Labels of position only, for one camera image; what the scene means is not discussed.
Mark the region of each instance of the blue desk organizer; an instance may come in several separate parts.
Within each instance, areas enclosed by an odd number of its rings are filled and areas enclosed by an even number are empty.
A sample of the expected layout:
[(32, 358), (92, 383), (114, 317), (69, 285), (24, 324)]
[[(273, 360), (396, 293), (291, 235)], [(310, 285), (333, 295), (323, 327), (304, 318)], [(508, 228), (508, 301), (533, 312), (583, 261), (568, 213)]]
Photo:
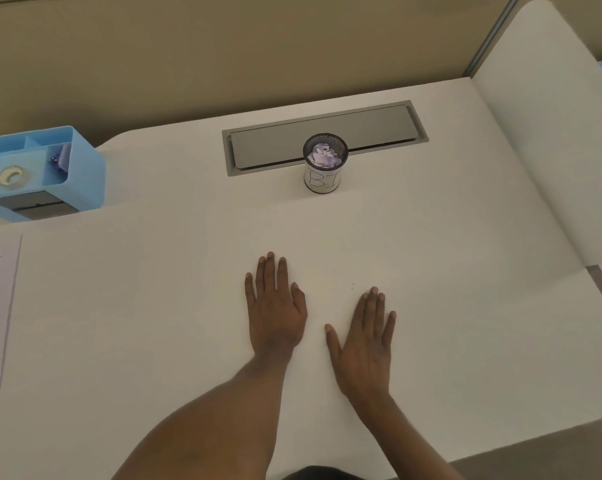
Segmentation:
[(72, 126), (0, 136), (0, 217), (21, 222), (103, 206), (103, 156)]

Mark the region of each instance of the desk surface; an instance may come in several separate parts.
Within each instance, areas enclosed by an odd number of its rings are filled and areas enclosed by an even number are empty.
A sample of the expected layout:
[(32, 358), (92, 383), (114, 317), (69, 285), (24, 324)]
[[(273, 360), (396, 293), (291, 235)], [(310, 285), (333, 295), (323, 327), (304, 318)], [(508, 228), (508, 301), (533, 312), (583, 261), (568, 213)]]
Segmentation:
[[(411, 100), (429, 143), (227, 177), (221, 131)], [(106, 205), (1, 226), (23, 245), (0, 391), (0, 478), (109, 478), (159, 420), (250, 357), (243, 276), (288, 257), (307, 295), (273, 478), (393, 476), (337, 390), (371, 285), (398, 311), (391, 390), (449, 460), (602, 417), (602, 297), (468, 79), (125, 133)]]

